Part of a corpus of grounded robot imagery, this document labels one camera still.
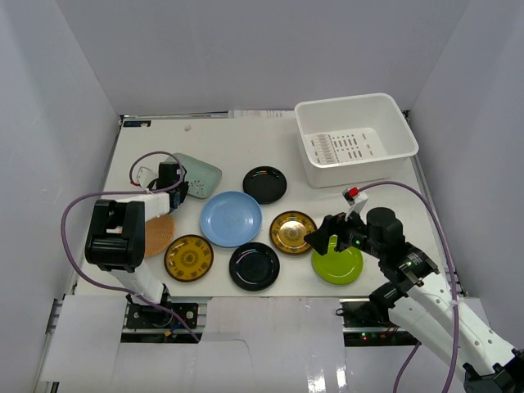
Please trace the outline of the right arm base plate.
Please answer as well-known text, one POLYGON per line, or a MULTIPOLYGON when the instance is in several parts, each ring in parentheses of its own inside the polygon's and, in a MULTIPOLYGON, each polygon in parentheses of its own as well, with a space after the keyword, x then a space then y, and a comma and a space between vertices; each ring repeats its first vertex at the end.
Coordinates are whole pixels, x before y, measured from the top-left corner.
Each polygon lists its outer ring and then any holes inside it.
POLYGON ((343 300, 336 315, 342 318, 346 347, 414 346, 417 342, 367 298, 343 300))

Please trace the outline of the black glossy plate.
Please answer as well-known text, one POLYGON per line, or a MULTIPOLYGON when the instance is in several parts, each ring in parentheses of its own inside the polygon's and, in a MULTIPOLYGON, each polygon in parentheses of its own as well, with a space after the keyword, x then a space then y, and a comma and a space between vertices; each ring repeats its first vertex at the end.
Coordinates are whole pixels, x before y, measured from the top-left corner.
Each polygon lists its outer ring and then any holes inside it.
POLYGON ((239 246, 229 260, 229 275, 237 287, 258 292, 271 287, 280 272, 276 252, 264 243, 249 242, 239 246))

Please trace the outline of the blue plastic plate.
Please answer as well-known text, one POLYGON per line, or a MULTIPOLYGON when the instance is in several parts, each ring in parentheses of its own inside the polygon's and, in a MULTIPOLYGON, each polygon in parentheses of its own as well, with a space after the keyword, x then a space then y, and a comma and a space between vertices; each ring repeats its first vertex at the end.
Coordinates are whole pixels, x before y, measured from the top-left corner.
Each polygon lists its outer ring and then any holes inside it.
POLYGON ((228 191, 211 197, 200 216, 203 235, 216 246, 232 248, 251 242, 263 223, 258 202, 244 192, 228 191))

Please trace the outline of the light green ceramic plate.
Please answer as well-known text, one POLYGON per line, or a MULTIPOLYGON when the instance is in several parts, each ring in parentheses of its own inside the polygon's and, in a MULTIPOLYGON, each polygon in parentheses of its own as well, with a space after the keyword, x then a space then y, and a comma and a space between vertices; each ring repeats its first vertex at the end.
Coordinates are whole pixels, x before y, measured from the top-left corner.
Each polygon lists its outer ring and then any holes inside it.
POLYGON ((188 195, 199 199, 210 197, 222 179, 222 170, 183 153, 176 152, 174 156, 186 170, 188 195))

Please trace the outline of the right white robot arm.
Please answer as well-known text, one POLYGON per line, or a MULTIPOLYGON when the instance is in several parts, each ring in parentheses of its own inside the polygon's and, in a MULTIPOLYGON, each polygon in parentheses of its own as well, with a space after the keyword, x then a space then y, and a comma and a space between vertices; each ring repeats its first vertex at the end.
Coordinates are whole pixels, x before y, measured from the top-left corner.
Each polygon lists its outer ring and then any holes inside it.
POLYGON ((406 241, 392 210, 374 208, 365 219, 355 212, 328 215, 304 239, 325 255, 332 237, 336 251, 354 247, 378 260, 387 281, 369 296, 375 324, 403 328, 448 365, 466 392, 523 390, 523 352, 453 295, 436 263, 406 241))

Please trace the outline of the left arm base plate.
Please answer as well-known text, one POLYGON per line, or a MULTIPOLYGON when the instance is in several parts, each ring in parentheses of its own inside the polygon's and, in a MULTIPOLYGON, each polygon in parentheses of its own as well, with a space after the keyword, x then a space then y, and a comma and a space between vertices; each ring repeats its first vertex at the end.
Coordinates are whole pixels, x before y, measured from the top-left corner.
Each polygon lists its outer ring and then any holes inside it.
MULTIPOLYGON (((170 307, 190 329, 197 327, 199 305, 197 303, 172 303, 170 307)), ((160 311, 149 305, 129 304, 124 326, 127 329, 182 328, 183 325, 171 314, 160 311)))

